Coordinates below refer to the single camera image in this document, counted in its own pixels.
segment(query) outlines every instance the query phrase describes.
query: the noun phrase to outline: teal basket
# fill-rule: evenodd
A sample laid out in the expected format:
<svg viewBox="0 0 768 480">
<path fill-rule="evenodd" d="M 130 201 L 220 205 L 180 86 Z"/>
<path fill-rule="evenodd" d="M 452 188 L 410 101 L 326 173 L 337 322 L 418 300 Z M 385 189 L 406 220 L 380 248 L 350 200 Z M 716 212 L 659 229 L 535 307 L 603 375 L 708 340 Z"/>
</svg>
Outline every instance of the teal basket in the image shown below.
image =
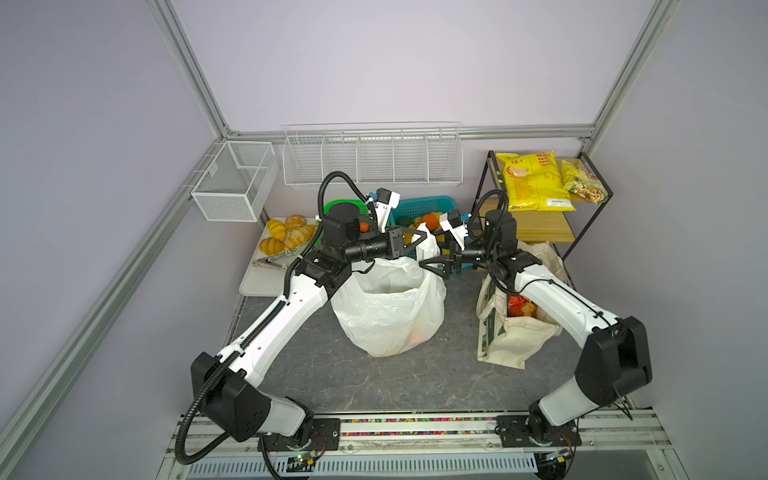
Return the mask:
<svg viewBox="0 0 768 480">
<path fill-rule="evenodd" d="M 403 215 L 417 218 L 424 217 L 426 214 L 432 214 L 434 212 L 443 212 L 446 214 L 455 209 L 456 202 L 451 197 L 445 195 L 439 197 L 411 198 L 409 200 L 400 200 L 397 208 L 389 213 L 389 219 L 390 221 L 397 223 L 397 219 Z M 412 251 L 408 256 L 415 260 L 416 251 Z"/>
</svg>

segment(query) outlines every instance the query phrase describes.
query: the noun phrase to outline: vent grille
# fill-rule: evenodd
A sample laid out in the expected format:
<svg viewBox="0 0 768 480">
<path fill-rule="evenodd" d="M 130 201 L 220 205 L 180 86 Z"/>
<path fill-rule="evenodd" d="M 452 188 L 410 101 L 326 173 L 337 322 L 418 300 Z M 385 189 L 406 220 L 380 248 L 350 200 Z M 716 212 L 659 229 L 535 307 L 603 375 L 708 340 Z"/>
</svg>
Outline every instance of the vent grille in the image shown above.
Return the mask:
<svg viewBox="0 0 768 480">
<path fill-rule="evenodd" d="M 285 473 L 286 457 L 279 457 L 275 469 L 285 477 L 306 477 L 306 473 Z M 313 477 L 344 475 L 441 476 L 465 473 L 536 472 L 532 453 L 501 452 L 434 455 L 328 455 L 317 462 Z M 209 458 L 194 464 L 187 478 L 267 478 L 261 458 Z"/>
</svg>

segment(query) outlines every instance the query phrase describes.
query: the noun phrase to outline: snack bag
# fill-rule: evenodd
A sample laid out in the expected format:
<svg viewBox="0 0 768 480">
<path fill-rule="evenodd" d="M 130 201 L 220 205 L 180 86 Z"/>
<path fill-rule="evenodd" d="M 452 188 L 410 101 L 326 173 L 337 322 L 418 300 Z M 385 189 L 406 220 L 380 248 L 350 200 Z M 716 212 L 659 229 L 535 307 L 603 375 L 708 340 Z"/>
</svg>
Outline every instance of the snack bag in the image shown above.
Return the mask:
<svg viewBox="0 0 768 480">
<path fill-rule="evenodd" d="M 533 316 L 536 305 L 524 296 L 510 296 L 507 316 Z"/>
<path fill-rule="evenodd" d="M 563 162 L 563 183 L 565 190 L 586 198 L 595 205 L 608 199 L 608 192 L 599 178 L 570 162 Z"/>
<path fill-rule="evenodd" d="M 504 162 L 504 183 L 509 196 L 509 211 L 576 210 L 571 195 L 563 188 L 563 178 L 554 152 L 530 154 L 496 154 Z"/>
</svg>

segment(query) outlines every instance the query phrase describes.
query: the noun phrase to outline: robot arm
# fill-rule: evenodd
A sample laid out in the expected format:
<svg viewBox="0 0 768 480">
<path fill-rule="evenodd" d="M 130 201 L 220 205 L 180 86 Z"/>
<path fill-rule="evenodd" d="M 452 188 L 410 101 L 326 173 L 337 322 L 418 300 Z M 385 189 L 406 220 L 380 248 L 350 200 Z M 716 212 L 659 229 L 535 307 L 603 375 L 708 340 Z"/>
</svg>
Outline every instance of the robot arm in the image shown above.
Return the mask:
<svg viewBox="0 0 768 480">
<path fill-rule="evenodd" d="M 201 353 L 195 359 L 192 384 L 197 396 L 179 428 L 175 446 L 179 463 L 196 462 L 218 445 L 214 442 L 194 455 L 185 452 L 188 425 L 198 409 L 225 431 L 222 441 L 227 436 L 242 442 L 255 435 L 276 433 L 294 445 L 308 442 L 313 413 L 292 399 L 258 390 L 266 371 L 304 322 L 349 278 L 353 262 L 402 257 L 427 237 L 421 230 L 386 226 L 390 210 L 398 203 L 397 194 L 379 189 L 372 197 L 378 201 L 369 197 L 367 203 L 375 204 L 372 208 L 380 213 L 374 219 L 380 228 L 363 232 L 368 229 L 361 229 L 361 223 L 371 223 L 372 219 L 361 215 L 352 204 L 331 207 L 316 234 L 324 233 L 320 247 L 314 251 L 307 248 L 291 264 L 283 295 L 218 355 Z M 407 246 L 405 233 L 415 235 L 415 241 Z"/>
<path fill-rule="evenodd" d="M 503 205 L 505 193 L 498 191 Z M 517 224 L 506 209 L 485 215 L 483 234 L 465 235 L 466 217 L 457 210 L 444 214 L 441 227 L 454 240 L 449 253 L 422 260 L 421 266 L 447 278 L 461 273 L 463 263 L 483 266 L 497 288 L 508 295 L 525 295 L 552 316 L 582 348 L 574 376 L 529 408 L 527 430 L 532 441 L 547 445 L 574 426 L 574 420 L 608 406 L 651 381 L 645 327 L 634 317 L 622 319 L 562 283 L 536 257 L 518 249 Z M 432 265 L 442 263 L 443 269 Z"/>
<path fill-rule="evenodd" d="M 351 179 L 340 172 L 332 172 L 323 180 L 319 205 L 324 204 L 325 186 L 334 177 L 347 181 L 358 197 L 369 204 L 372 216 L 374 211 L 379 214 L 374 219 L 378 228 L 362 232 L 361 222 L 371 219 L 360 215 L 352 204 L 331 207 L 323 215 L 310 245 L 321 231 L 323 242 L 314 251 L 308 247 L 291 264 L 286 272 L 284 294 L 218 355 L 201 353 L 195 359 L 191 371 L 196 397 L 179 427 L 175 445 L 179 463 L 196 462 L 228 436 L 242 442 L 255 435 L 277 433 L 294 445 L 306 445 L 313 413 L 292 399 L 259 391 L 266 371 L 303 323 L 349 278 L 353 262 L 405 256 L 428 236 L 421 230 L 387 227 L 389 212 L 397 206 L 399 195 L 379 189 L 364 198 Z M 461 273 L 462 263 L 487 268 L 497 287 L 511 295 L 517 295 L 512 290 L 524 293 L 552 315 L 582 348 L 574 376 L 531 405 L 524 432 L 531 440 L 546 445 L 572 428 L 574 419 L 650 382 L 642 323 L 632 317 L 619 319 L 598 308 L 555 278 L 538 259 L 518 249 L 515 219 L 505 205 L 486 214 L 483 237 L 474 241 L 465 239 L 468 218 L 457 210 L 441 216 L 441 227 L 449 233 L 446 237 L 453 238 L 444 246 L 449 253 L 422 260 L 420 265 L 443 277 L 452 271 Z M 407 245 L 405 233 L 414 235 L 414 241 Z M 436 269 L 432 263 L 441 263 L 443 269 Z M 188 455 L 184 448 L 186 435 L 198 411 L 225 433 L 198 453 Z"/>
</svg>

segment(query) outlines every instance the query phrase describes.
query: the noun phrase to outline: aluminum frame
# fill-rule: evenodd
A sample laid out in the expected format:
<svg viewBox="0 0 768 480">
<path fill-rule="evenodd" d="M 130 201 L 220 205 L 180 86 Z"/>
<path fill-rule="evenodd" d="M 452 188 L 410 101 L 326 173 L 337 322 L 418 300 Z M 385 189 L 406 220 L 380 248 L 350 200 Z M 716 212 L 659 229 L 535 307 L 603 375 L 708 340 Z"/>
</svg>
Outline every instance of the aluminum frame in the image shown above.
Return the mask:
<svg viewBox="0 0 768 480">
<path fill-rule="evenodd" d="M 591 153 L 615 116 L 654 46 L 670 24 L 680 0 L 657 0 L 624 63 L 613 88 L 592 124 L 464 127 L 462 140 L 506 138 L 578 137 Z M 233 132 L 227 126 L 203 72 L 187 40 L 170 0 L 147 0 L 147 6 L 164 36 L 174 60 L 190 85 L 214 136 L 212 149 L 222 140 L 284 141 L 284 132 Z M 0 480 L 7 480 L 55 414 L 78 375 L 94 355 L 102 339 L 133 295 L 139 282 L 174 233 L 192 201 L 190 190 L 213 157 L 208 151 L 174 199 L 154 223 L 141 244 L 122 266 L 99 301 L 83 319 L 74 335 L 33 388 L 21 408 L 0 433 Z"/>
<path fill-rule="evenodd" d="M 496 417 L 527 412 L 357 412 L 343 414 L 322 414 L 317 418 L 330 417 L 342 419 L 339 430 L 339 449 L 326 452 L 330 457 L 354 458 L 355 455 L 380 455 L 388 460 L 397 460 L 400 455 L 451 454 L 456 458 L 467 455 L 484 455 L 499 452 L 551 452 L 553 447 L 503 448 L 501 439 L 492 432 L 495 424 L 492 420 L 458 420 L 455 422 L 424 422 L 428 417 Z M 590 450 L 644 450 L 650 461 L 657 466 L 656 474 L 660 480 L 688 480 L 685 471 L 677 459 L 673 446 L 666 432 L 652 409 L 631 410 L 634 421 L 624 413 L 613 409 L 600 409 L 588 413 L 580 421 L 579 430 L 582 445 L 579 451 Z M 373 419 L 380 422 L 349 422 L 353 419 Z M 400 422 L 388 420 L 400 419 Z M 403 419 L 414 419 L 405 422 Z M 376 435 L 381 432 L 435 432 L 454 430 L 439 435 Z M 187 447 L 195 450 L 206 445 L 219 435 L 219 429 L 213 422 L 198 416 L 190 427 Z M 175 435 L 171 439 L 164 456 L 157 480 L 176 480 L 187 478 L 192 466 L 180 465 L 174 458 Z M 235 442 L 232 439 L 216 447 L 206 458 L 231 459 L 232 463 L 247 458 L 260 456 L 257 439 Z M 278 458 L 291 455 L 289 452 L 277 454 Z"/>
</svg>

